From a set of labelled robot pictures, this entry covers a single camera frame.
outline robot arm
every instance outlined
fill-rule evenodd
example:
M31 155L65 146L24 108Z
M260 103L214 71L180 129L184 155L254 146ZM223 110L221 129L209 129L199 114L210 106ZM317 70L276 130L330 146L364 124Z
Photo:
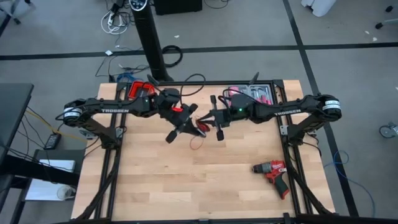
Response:
M190 115L198 108L196 104L190 106L183 104L174 107L178 103L180 95L177 89L166 88L159 95L154 93L148 96L129 100L104 100L90 98L87 100L75 100L67 103L63 112L63 122L70 127L85 128L99 136L102 147L115 149L121 145L120 130L104 127L95 121L92 116L98 113L129 113L141 118L149 118L159 114L166 119L175 129L166 137L171 143L178 133L188 133L194 136L205 137L205 133L194 127Z
M326 122L337 121L341 118L340 102L331 95L307 95L301 100L267 105L245 94L234 94L229 99L231 106L226 103L226 97L219 96L220 101L226 105L225 109L220 110L216 106L216 97L213 95L210 98L213 109L197 122L216 127L219 141L224 139L221 128L228 127L232 121L249 119L253 123L260 124L277 116L310 113L310 116L300 124L290 125L286 130L290 143L302 144L305 133L318 130ZM214 117L214 120L206 120L210 117Z

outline red drill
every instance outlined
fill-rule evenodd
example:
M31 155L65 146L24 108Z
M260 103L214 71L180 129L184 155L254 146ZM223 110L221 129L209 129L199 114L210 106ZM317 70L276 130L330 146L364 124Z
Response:
M282 180L282 174L286 172L284 161L270 161L253 166L253 172L256 174L266 174L268 181L276 186L281 199L289 192L286 183Z

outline wooden table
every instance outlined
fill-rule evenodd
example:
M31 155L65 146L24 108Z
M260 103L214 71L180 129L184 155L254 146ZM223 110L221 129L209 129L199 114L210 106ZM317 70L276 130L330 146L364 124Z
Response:
M288 100L303 97L298 80L285 80L284 85ZM186 86L183 92L189 93L197 88ZM225 88L206 86L196 95L184 97L183 102L198 104L193 117L203 116L211 109L209 96L220 95ZM115 92L116 84L101 84L98 98L112 100ZM307 116L305 113L295 114L292 119L299 123ZM106 126L109 126L110 119L110 114L95 116L95 120ZM275 118L262 124L234 122L224 128L224 141L217 141L212 129L197 150L190 148L192 136L187 134L179 134L172 144L167 144L165 138L173 127L159 115L137 118L129 114L126 126L113 221L270 218L281 217L284 212L294 216L291 194L281 200L264 175L251 172L254 164L283 160ZM304 141L316 144L308 136ZM193 147L200 143L200 138L192 140ZM318 151L308 145L299 149L308 186L327 209L334 211ZM84 211L98 190L104 152L97 149L83 163L72 218ZM289 185L287 174L284 174L284 180ZM296 186L300 207L304 211L302 192ZM109 191L104 196L103 216L108 197Z

